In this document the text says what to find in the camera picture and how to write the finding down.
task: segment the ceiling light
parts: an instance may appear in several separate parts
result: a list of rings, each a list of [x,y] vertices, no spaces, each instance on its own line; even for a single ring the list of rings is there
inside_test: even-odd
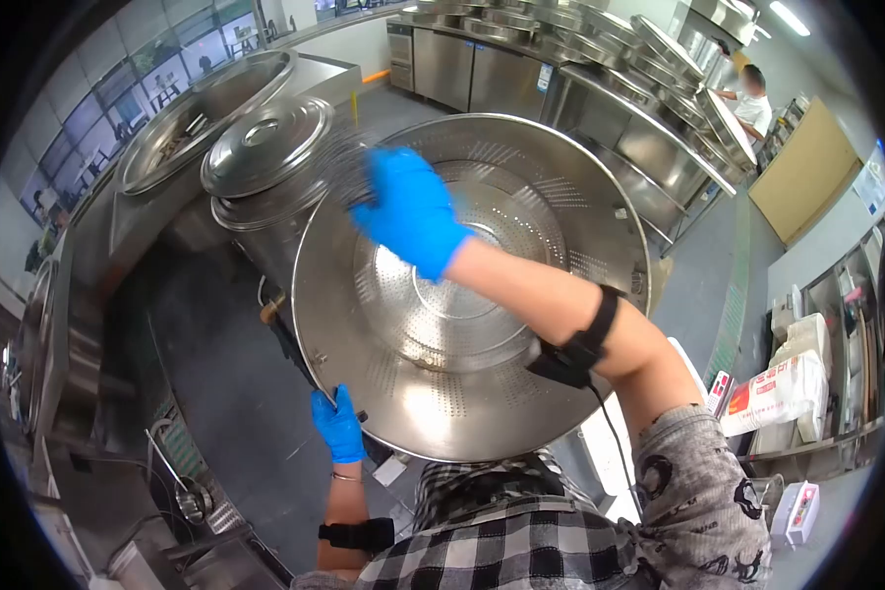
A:
[[[806,25],[800,21],[799,18],[792,12],[790,12],[790,8],[783,6],[779,2],[771,2],[770,9],[774,12],[777,12],[777,16],[779,16],[785,23],[790,25],[792,30],[795,30],[798,35],[801,37],[807,37],[810,35],[810,30],[806,28]]]

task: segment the shirt sleeve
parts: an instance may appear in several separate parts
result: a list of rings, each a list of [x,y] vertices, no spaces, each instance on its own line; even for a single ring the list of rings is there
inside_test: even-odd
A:
[[[771,112],[770,108],[761,109],[759,113],[757,113],[757,118],[754,120],[754,129],[760,135],[767,135],[767,129],[770,128],[770,120],[773,118],[773,112]]]
[[[770,535],[761,504],[703,406],[660,416],[640,434],[634,459],[643,506],[637,545],[664,582],[764,587]]]
[[[292,580],[292,590],[351,590],[354,584],[329,571],[309,571]]]

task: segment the concrete floor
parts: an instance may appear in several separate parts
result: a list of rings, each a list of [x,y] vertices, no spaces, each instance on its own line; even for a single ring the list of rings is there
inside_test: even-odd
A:
[[[359,121],[377,139],[434,119],[448,111],[394,88],[378,88],[358,99]],[[673,270],[652,315],[678,338],[699,372],[712,353],[732,273],[736,207],[726,199],[672,254]],[[748,284],[742,375],[760,356],[753,334],[763,316],[767,265],[781,247],[759,213],[751,218],[751,280]],[[658,260],[650,243],[653,262]],[[314,568],[317,528],[329,487],[330,457],[314,430],[308,408],[311,386],[285,359],[271,330],[260,322],[259,273],[245,260],[217,265],[209,256],[177,262],[152,310],[154,332],[176,396],[206,464],[227,495],[253,524],[283,565],[299,574]],[[560,464],[595,499],[602,485],[579,461],[576,434],[555,443]],[[366,462],[368,472],[376,462]],[[425,462],[412,459],[393,484],[367,477],[371,516],[391,516],[400,537],[410,531],[414,489]]]

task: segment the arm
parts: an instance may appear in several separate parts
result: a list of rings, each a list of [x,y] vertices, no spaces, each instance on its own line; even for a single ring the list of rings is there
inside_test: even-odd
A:
[[[327,506],[324,508],[324,524],[357,525],[368,518],[367,499],[364,496],[363,472],[360,461],[349,464],[332,465],[334,472],[357,481],[331,478],[331,490],[327,495]],[[360,549],[342,549],[331,547],[324,539],[318,540],[319,571],[334,572],[339,578],[354,582],[357,575],[369,560],[366,552]]]
[[[590,325],[599,287],[474,238],[456,222],[445,185],[412,150],[378,152],[374,176],[378,206],[359,206],[354,220],[421,276],[472,289],[553,344]],[[604,347],[594,370],[616,388],[637,449],[644,501],[637,538],[652,566],[681,587],[765,580],[770,544],[760,506],[679,354],[625,300]]]
[[[512,256],[477,238],[460,246],[445,276],[511,311],[553,345],[586,329],[603,297],[587,280]],[[667,410],[701,403],[675,348],[625,299],[619,301],[604,348],[607,356],[593,370],[619,392],[633,440]]]
[[[345,478],[354,478],[354,481],[331,478],[324,524],[356,525],[370,518],[360,465],[367,453],[364,451],[360,422],[344,385],[338,387],[335,402],[332,404],[321,391],[312,392],[311,418],[331,449],[333,472]],[[319,571],[331,572],[353,583],[368,560],[367,553],[362,550],[335,548],[331,547],[329,541],[318,540],[316,568]]]
[[[602,299],[598,286],[474,238],[456,222],[443,182],[413,150],[381,150],[374,159],[379,206],[352,211],[372,240],[416,266],[422,277],[446,277],[495,301],[552,344],[590,325]],[[631,437],[666,410],[702,402],[679,354],[625,300],[604,346],[608,356],[594,370],[622,394]]]
[[[758,142],[762,142],[764,140],[764,136],[761,135],[761,133],[754,128],[754,125],[744,123],[743,120],[741,119],[741,117],[738,117],[738,123],[741,124],[741,127],[743,128],[743,132],[746,133],[747,135],[749,135],[753,138],[757,138]]]

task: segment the cabinet door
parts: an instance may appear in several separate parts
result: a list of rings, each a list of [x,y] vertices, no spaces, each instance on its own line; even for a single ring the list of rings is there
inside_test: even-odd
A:
[[[472,41],[437,31],[413,29],[416,93],[467,112],[473,52]]]
[[[552,74],[551,66],[536,59],[476,43],[469,111],[504,112],[537,121]]]

